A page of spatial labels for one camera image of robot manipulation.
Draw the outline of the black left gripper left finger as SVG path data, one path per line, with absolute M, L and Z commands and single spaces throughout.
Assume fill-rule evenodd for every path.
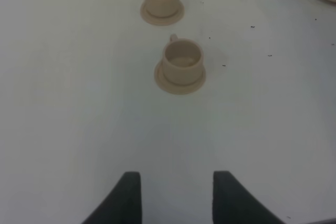
M 109 195 L 83 222 L 86 224 L 141 224 L 140 173 L 124 173 Z

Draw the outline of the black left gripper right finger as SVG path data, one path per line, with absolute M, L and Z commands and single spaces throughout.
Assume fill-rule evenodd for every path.
M 213 173 L 213 223 L 283 223 L 229 171 Z

